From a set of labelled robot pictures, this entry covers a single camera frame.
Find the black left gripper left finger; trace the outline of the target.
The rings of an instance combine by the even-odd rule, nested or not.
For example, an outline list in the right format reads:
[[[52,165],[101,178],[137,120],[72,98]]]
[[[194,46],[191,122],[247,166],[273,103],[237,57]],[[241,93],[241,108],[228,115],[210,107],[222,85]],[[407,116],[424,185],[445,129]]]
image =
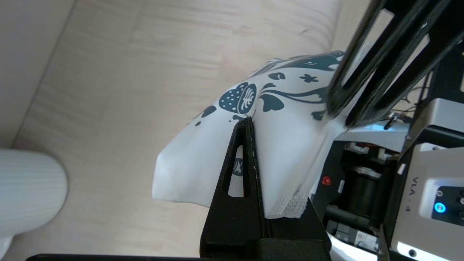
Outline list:
[[[239,147],[243,149],[243,196],[228,191]],[[200,237],[200,256],[246,259],[249,246],[266,236],[254,125],[247,117],[233,129],[214,196]]]

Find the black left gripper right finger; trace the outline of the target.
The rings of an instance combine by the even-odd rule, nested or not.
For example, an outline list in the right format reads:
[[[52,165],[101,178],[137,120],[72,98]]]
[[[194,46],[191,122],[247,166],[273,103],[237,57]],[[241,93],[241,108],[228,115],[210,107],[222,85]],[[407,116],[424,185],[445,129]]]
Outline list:
[[[331,241],[311,200],[300,218],[266,221],[268,260],[330,260]]]

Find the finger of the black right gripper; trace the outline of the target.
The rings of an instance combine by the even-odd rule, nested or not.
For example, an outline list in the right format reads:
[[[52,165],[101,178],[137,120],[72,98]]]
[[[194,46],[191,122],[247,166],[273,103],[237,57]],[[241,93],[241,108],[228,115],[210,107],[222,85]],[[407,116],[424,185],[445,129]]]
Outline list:
[[[371,0],[341,61],[344,125],[386,117],[462,40],[462,0]]]
[[[392,11],[393,18],[362,61],[355,66],[355,58],[383,9]],[[358,101],[358,109],[352,111],[355,117],[362,115],[362,109],[368,107],[368,101],[384,93],[417,46],[413,43],[417,37],[408,33],[417,15],[416,0],[370,2],[329,85],[329,114],[338,115],[366,82],[368,86]]]

